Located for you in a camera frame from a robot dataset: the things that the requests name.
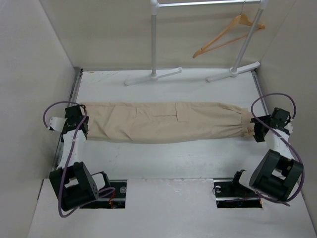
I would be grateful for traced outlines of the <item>beige trousers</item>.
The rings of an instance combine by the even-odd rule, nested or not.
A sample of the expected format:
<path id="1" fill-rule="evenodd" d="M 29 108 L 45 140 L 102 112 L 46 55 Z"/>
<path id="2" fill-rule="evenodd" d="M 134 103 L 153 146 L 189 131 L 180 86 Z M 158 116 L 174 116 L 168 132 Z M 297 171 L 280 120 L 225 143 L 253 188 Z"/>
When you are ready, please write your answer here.
<path id="1" fill-rule="evenodd" d="M 215 102 L 85 102 L 89 140 L 179 143 L 254 135 L 248 109 Z"/>

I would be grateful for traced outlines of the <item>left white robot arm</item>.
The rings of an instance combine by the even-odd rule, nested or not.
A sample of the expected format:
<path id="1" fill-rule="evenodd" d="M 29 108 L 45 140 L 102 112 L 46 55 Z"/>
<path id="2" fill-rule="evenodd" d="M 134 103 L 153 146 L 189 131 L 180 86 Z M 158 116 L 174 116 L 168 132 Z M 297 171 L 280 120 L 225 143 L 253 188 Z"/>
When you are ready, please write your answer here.
<path id="1" fill-rule="evenodd" d="M 104 172 L 92 175 L 82 161 L 88 122 L 86 106 L 74 103 L 65 108 L 64 118 L 52 117 L 45 123 L 48 130 L 61 133 L 62 157 L 57 168 L 50 172 L 49 180 L 58 199 L 59 215 L 63 218 L 115 193 Z"/>

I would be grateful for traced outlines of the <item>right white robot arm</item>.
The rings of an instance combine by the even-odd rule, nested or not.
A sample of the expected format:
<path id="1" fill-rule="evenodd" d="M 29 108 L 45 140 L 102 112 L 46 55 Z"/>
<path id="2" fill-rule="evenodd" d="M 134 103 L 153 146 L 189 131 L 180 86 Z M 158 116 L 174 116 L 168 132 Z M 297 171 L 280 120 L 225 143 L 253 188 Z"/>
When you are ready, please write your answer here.
<path id="1" fill-rule="evenodd" d="M 292 132 L 289 127 L 293 119 L 290 113 L 281 108 L 275 108 L 268 116 L 254 117 L 256 142 L 265 142 L 268 151 L 251 175 L 248 188 L 243 179 L 236 179 L 230 183 L 230 191 L 235 196 L 233 202 L 242 202 L 263 198 L 273 203 L 285 204 L 294 199 L 298 189 L 290 196 L 295 184 L 300 179 L 300 186 L 304 182 L 304 165 L 296 150 L 289 144 L 288 139 Z"/>

